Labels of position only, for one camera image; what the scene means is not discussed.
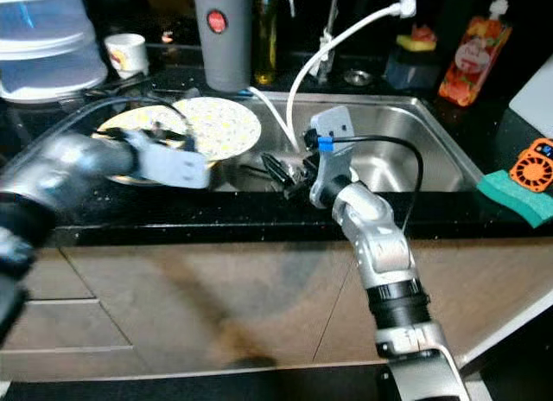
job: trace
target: sink basin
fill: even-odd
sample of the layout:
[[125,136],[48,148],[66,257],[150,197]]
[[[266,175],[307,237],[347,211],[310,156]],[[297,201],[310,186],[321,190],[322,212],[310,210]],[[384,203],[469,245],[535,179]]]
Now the sink basin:
[[[287,93],[267,93],[285,116]],[[261,154],[271,153],[294,172],[307,155],[296,154],[267,107],[257,99],[237,100],[259,118],[262,131],[248,152],[218,163],[213,169],[212,190],[266,192],[275,184],[263,172]],[[424,160],[422,191],[455,192],[473,189],[482,174],[457,143],[418,100],[410,97],[381,97],[336,94],[298,94],[294,103],[296,136],[311,117],[337,105],[347,106],[356,135],[399,137],[415,144]],[[405,147],[387,142],[356,143],[352,166],[374,192],[412,191],[416,180],[416,158]]]

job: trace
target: white cup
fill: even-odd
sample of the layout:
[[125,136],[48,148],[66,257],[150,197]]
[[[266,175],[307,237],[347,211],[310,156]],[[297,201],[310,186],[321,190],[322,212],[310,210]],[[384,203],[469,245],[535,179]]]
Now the white cup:
[[104,40],[110,62],[119,77],[129,77],[144,73],[148,75],[149,63],[146,54],[146,40],[139,34],[110,35]]

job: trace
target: red logo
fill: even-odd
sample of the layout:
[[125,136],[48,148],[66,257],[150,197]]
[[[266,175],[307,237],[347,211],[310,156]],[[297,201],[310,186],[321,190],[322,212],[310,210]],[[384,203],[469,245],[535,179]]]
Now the red logo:
[[222,34],[226,29],[226,18],[220,10],[212,10],[207,14],[207,25],[215,34]]

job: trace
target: granite countertop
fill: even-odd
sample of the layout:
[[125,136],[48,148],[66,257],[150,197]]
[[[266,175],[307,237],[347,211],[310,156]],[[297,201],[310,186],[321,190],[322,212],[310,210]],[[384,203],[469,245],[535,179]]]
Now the granite countertop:
[[[290,71],[267,91],[287,91]],[[203,93],[199,67],[166,67],[148,84],[161,95],[178,97],[197,86]],[[416,96],[486,174],[509,169],[518,153],[539,134],[508,109],[507,98],[482,97],[462,109],[434,93],[395,92],[382,80],[361,92],[345,84],[320,87],[309,83],[304,92],[372,93]],[[9,158],[74,106],[15,106],[0,103],[2,154]],[[101,123],[91,118],[79,127],[90,132]],[[410,203],[410,193],[382,194],[394,209],[398,224]],[[515,213],[474,192],[420,193],[407,236],[412,239],[497,238],[549,236],[551,224],[532,230]],[[305,200],[287,201],[279,193],[220,193],[167,187],[137,188],[113,181],[96,187],[70,214],[61,217],[51,245],[145,245],[225,241],[343,239],[330,212]]]

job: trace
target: white hose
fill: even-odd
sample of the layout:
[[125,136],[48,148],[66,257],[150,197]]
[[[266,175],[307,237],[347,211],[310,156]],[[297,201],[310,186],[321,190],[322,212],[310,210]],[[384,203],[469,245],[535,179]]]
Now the white hose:
[[256,96],[258,99],[260,99],[261,101],[263,101],[265,103],[265,105],[267,105],[267,107],[269,108],[270,112],[273,114],[273,116],[275,117],[276,121],[278,122],[278,124],[280,125],[280,127],[283,129],[283,132],[284,134],[286,135],[286,137],[288,138],[288,140],[290,141],[290,143],[292,144],[292,147],[294,148],[294,150],[296,152],[299,152],[300,151],[300,146],[297,142],[297,139],[296,139],[296,135],[294,134],[294,131],[293,130],[290,130],[288,128],[288,126],[286,125],[286,123],[284,122],[284,119],[283,117],[278,113],[275,105],[272,104],[272,102],[267,98],[267,96],[265,96],[262,92],[260,92],[256,87],[248,87],[248,90],[254,95]]
[[309,61],[303,66],[303,68],[297,74],[296,79],[294,80],[294,84],[292,84],[292,88],[290,88],[290,93],[288,95],[288,100],[286,102],[286,124],[288,125],[288,131],[290,134],[294,135],[294,125],[292,122],[292,106],[294,104],[294,97],[296,96],[296,93],[300,87],[300,84],[302,83],[305,76],[308,74],[311,67],[323,55],[325,55],[329,51],[332,51],[336,46],[342,43],[345,39],[349,38],[351,35],[355,34],[360,29],[366,27],[369,23],[376,21],[377,19],[382,18],[384,16],[388,16],[388,15],[396,16],[400,14],[401,14],[400,3],[393,3],[389,7],[384,8],[383,10],[377,10],[376,12],[373,12],[369,16],[366,16],[359,22],[355,23],[354,25],[346,29],[340,35],[336,36],[336,38],[334,38],[328,44],[323,46],[317,53],[315,53],[315,55],[313,55],[309,59]]

